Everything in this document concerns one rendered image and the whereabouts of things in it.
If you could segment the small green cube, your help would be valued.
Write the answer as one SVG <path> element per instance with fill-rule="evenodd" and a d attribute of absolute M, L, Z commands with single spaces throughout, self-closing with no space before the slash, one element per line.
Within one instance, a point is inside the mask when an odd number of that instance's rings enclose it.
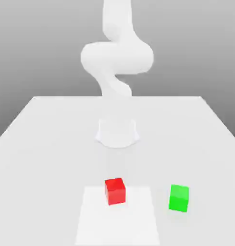
<path fill-rule="evenodd" d="M 187 212 L 189 203 L 189 187 L 172 184 L 170 199 L 169 199 L 169 209 Z"/>

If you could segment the small red cube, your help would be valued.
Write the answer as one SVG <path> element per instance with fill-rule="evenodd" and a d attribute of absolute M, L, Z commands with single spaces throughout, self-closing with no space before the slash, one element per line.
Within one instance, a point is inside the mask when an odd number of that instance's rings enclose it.
<path fill-rule="evenodd" d="M 109 206 L 126 202 L 126 188 L 121 177 L 105 180 L 105 195 Z"/>

